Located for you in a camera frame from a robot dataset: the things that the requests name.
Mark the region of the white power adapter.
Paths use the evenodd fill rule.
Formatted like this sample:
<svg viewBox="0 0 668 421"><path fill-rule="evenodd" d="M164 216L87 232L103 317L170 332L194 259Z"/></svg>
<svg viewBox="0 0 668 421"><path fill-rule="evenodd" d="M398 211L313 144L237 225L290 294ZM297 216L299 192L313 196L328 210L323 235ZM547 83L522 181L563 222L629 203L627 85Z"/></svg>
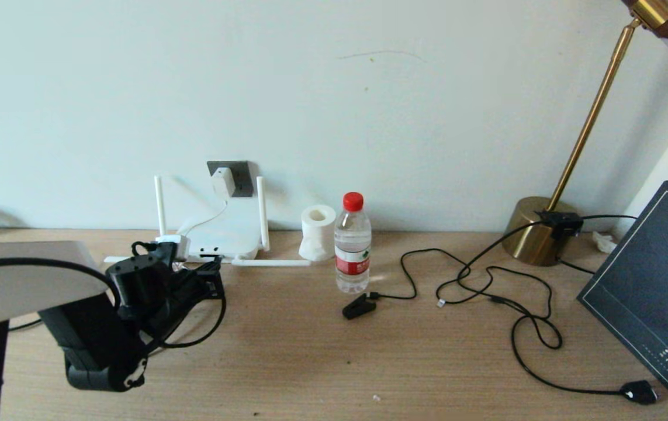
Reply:
<svg viewBox="0 0 668 421"><path fill-rule="evenodd" d="M236 185L230 168L222 166L216 169L211 176L214 194L219 199L229 200L233 197Z"/></svg>

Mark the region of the white router with antennas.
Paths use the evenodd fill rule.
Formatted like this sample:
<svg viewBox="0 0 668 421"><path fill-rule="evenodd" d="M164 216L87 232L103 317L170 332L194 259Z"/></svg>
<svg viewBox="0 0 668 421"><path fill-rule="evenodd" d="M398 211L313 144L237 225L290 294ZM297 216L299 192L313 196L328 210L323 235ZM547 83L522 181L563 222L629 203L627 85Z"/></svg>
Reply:
<svg viewBox="0 0 668 421"><path fill-rule="evenodd" d="M162 177L154 177L157 201L158 236L181 234L191 240L188 260L184 263L203 263L222 257L235 266L245 267L309 267L302 259L281 260L257 258L259 251L270 251L269 218L266 205L266 180L257 176L254 199L257 208L240 205L238 199L224 200L224 207L211 218L188 222L176 232L167 229ZM147 242L145 250L157 245L155 239Z"/></svg>

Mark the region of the white toilet paper roll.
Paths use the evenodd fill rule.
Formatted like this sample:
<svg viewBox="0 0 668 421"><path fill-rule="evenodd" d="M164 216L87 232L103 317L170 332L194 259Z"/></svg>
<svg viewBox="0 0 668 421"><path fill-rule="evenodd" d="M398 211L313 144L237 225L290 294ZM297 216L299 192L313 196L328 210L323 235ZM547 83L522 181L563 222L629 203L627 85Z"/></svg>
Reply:
<svg viewBox="0 0 668 421"><path fill-rule="evenodd" d="M307 261L321 262L334 258L335 210L328 205L312 205L302 211L302 241L299 255Z"/></svg>

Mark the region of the clear water bottle red cap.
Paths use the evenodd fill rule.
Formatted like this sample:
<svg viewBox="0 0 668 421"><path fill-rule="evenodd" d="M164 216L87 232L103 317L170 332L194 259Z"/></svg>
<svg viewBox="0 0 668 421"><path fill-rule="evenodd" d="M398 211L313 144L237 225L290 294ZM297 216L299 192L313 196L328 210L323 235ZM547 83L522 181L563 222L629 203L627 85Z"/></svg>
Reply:
<svg viewBox="0 0 668 421"><path fill-rule="evenodd" d="M373 228L360 192L347 192L334 226L336 284L346 294L360 294L369 284Z"/></svg>

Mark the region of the small black charging dock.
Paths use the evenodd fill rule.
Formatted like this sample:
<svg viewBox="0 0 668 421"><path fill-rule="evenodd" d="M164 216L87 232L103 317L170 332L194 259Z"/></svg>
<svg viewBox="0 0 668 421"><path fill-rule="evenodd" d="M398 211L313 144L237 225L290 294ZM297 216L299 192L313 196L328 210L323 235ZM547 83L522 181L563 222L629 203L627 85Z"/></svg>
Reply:
<svg viewBox="0 0 668 421"><path fill-rule="evenodd" d="M342 316L346 320L352 320L373 312L377 307L377 304L369 298L368 293L362 293L357 298L353 299L352 302L344 306L342 309Z"/></svg>

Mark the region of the brass desk lamp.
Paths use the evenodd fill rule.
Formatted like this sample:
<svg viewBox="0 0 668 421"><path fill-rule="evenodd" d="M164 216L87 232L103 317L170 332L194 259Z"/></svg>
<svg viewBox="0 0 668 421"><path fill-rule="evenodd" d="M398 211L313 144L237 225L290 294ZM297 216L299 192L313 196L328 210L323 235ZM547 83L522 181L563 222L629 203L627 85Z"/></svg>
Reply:
<svg viewBox="0 0 668 421"><path fill-rule="evenodd" d="M567 187L574 168L579 162L588 138L593 131L601 110L607 99L612 84L626 56L636 30L643 29L668 45L668 0L619 0L628 9L631 17L619 34L612 49L611 58L599 84L593 103L587 113L580 133L577 136L569 158L556 182L551 197L529 196L518 200L510 216L500 244L513 258L524 264L548 267L558 263L558 257L565 250L569 238L555 240L549 235L550 227L544 226L537 212L576 210L562 202L563 192Z"/></svg>

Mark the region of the grey wall socket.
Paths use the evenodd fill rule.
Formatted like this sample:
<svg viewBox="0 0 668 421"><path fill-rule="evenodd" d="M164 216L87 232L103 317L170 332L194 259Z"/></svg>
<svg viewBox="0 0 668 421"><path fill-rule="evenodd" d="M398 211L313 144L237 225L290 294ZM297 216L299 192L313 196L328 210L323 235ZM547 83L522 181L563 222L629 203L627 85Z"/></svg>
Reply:
<svg viewBox="0 0 668 421"><path fill-rule="evenodd" d="M233 174L233 179L236 185L236 190L233 194L232 199L237 198L250 198L253 197L255 193L255 186L253 178L250 171L250 164L245 160L214 160L208 161L206 163L208 170L210 171L210 176L216 171L217 168L226 166L230 168Z"/></svg>

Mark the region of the black inline switch box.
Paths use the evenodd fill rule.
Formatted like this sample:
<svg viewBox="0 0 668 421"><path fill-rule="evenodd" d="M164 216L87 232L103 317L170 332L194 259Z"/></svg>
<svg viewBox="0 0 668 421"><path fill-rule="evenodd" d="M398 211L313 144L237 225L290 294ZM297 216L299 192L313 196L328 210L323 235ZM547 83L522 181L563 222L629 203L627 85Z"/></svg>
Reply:
<svg viewBox="0 0 668 421"><path fill-rule="evenodd" d="M537 215L544 226L550 227L549 236L555 240L575 237L584 226L584 218L574 212L543 210L537 212Z"/></svg>

